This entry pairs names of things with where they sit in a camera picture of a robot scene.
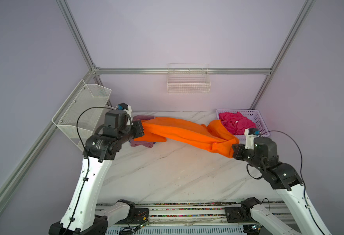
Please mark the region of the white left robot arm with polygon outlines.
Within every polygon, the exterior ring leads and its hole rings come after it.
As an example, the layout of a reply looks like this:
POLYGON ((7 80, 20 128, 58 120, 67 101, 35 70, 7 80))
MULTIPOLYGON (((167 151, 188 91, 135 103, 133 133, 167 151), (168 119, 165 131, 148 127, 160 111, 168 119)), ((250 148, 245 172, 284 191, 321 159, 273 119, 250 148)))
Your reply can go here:
POLYGON ((107 228, 120 221, 132 221, 135 204, 118 200, 96 215, 95 209, 104 178, 121 150, 122 145, 144 136, 141 121, 133 121, 131 107, 124 103, 117 109, 109 109, 104 124, 83 143, 83 165, 69 207, 59 222, 50 226, 50 235, 103 235, 107 228))

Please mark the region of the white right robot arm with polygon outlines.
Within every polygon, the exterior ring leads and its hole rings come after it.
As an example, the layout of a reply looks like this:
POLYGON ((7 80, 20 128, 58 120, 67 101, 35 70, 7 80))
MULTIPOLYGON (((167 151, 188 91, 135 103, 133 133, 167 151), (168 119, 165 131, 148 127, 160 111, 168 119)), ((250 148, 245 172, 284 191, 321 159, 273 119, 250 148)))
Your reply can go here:
POLYGON ((291 229, 267 211, 262 202, 255 197, 244 200, 241 207, 253 220, 274 235, 329 235, 329 229, 307 195, 302 177, 293 166, 279 161, 276 143, 270 138, 253 135, 248 136, 246 141, 252 144, 232 146, 233 158, 247 162, 261 173, 261 178, 282 198, 300 231, 291 229))

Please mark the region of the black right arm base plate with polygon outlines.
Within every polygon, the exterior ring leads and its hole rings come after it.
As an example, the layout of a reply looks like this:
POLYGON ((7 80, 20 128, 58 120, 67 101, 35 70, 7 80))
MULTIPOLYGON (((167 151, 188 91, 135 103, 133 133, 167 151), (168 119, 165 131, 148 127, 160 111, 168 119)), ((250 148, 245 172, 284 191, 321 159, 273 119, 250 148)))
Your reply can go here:
POLYGON ((224 209, 228 223, 255 223, 247 207, 226 207, 224 209))

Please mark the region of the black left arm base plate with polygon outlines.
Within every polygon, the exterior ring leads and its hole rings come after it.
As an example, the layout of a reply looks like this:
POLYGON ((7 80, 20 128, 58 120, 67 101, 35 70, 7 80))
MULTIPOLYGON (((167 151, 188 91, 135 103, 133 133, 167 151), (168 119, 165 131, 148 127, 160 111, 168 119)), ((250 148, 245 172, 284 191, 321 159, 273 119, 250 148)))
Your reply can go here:
POLYGON ((149 209, 148 208, 135 208, 131 215, 128 216, 126 219, 121 220, 119 223, 122 224, 140 224, 149 217, 149 209))

